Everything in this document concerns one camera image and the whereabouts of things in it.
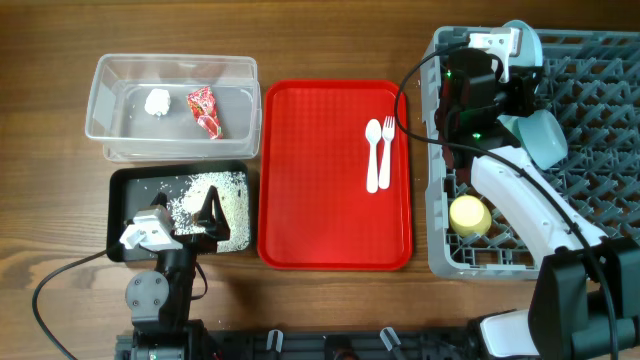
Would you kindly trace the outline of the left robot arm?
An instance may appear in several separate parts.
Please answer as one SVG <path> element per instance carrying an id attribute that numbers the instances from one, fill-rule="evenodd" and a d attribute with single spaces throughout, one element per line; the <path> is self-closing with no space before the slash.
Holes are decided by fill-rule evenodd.
<path id="1" fill-rule="evenodd" d="M 196 214 L 202 233 L 177 235 L 166 208 L 167 196 L 160 192 L 154 204 L 129 221 L 120 243 L 131 250 L 141 247 L 157 255 L 153 271 L 142 272 L 130 281 L 125 300 L 132 312 L 136 331 L 145 334 L 178 334 L 202 328 L 202 320 L 189 318 L 195 275 L 201 271 L 200 254 L 215 253 L 218 243 L 230 238 L 217 188 L 211 186 Z"/>

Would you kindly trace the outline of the white tissue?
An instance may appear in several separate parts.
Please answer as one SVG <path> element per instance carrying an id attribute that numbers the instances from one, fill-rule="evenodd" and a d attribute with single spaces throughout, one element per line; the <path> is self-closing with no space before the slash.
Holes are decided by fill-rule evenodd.
<path id="1" fill-rule="evenodd" d="M 147 96 L 144 110 L 149 115 L 164 116 L 168 113 L 171 105 L 171 97 L 168 90 L 154 88 Z"/>

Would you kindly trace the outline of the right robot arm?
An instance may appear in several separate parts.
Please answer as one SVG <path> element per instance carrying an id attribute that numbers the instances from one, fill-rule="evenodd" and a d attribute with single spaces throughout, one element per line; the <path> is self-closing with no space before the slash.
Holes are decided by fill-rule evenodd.
<path id="1" fill-rule="evenodd" d="M 489 354 L 589 359 L 638 346 L 638 244 L 610 239 L 579 215 L 535 168 L 525 130 L 499 119 L 530 120 L 551 143 L 545 124 L 553 117 L 533 100 L 541 67 L 462 43 L 443 52 L 436 127 L 447 164 L 504 214 L 540 265 L 528 310 L 482 320 Z"/>

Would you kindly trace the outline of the light blue bowl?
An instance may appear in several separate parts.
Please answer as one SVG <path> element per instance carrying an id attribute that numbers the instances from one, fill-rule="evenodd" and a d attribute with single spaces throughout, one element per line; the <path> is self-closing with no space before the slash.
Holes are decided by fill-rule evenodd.
<path id="1" fill-rule="evenodd" d="M 540 169 L 547 170 L 568 155 L 566 137 L 550 111 L 536 110 L 520 117 L 516 127 L 522 146 Z"/>

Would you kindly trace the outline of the light blue plate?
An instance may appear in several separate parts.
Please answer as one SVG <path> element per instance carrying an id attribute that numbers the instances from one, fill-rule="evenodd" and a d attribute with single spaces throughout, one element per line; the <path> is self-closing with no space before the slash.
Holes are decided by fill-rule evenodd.
<path id="1" fill-rule="evenodd" d="M 541 67 L 543 65 L 543 49 L 540 38 L 535 30 L 521 20 L 511 20 L 504 27 L 518 28 L 521 33 L 520 52 L 511 57 L 511 66 Z"/>

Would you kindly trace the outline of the rice leftovers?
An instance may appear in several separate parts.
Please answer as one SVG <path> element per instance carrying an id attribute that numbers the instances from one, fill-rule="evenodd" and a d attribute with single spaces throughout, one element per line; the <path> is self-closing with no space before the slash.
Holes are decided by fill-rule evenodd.
<path id="1" fill-rule="evenodd" d="M 250 211 L 247 176 L 240 171 L 206 172 L 138 180 L 137 183 L 154 197 L 163 192 L 168 197 L 167 209 L 177 235 L 203 233 L 195 223 L 211 186 L 218 191 L 220 204 L 230 228 L 230 239 L 218 243 L 218 253 L 245 250 L 250 244 Z"/>

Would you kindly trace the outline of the yellow cup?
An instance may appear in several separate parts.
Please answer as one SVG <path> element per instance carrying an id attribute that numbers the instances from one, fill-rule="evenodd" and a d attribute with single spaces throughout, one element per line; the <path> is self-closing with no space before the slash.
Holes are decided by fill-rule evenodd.
<path id="1" fill-rule="evenodd" d="M 451 203 L 449 220 L 453 231 L 461 237 L 484 235 L 492 225 L 488 207 L 471 195 L 460 196 Z"/>

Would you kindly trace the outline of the red snack wrapper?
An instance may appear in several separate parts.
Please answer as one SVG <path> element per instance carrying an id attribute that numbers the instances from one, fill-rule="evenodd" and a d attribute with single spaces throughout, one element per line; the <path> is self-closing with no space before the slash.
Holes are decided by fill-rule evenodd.
<path id="1" fill-rule="evenodd" d="M 217 116 L 216 99 L 209 86 L 198 89 L 187 96 L 187 104 L 196 123 L 211 139 L 222 137 L 222 127 Z"/>

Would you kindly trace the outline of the green bowl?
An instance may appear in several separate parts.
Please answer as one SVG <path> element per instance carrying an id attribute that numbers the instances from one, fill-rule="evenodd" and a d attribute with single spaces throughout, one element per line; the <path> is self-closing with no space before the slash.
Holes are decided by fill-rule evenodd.
<path id="1" fill-rule="evenodd" d="M 513 146 L 515 148 L 521 147 L 522 136 L 518 126 L 520 117 L 513 115 L 500 115 L 498 120 L 505 128 L 505 133 L 502 135 L 502 144 L 506 146 Z"/>

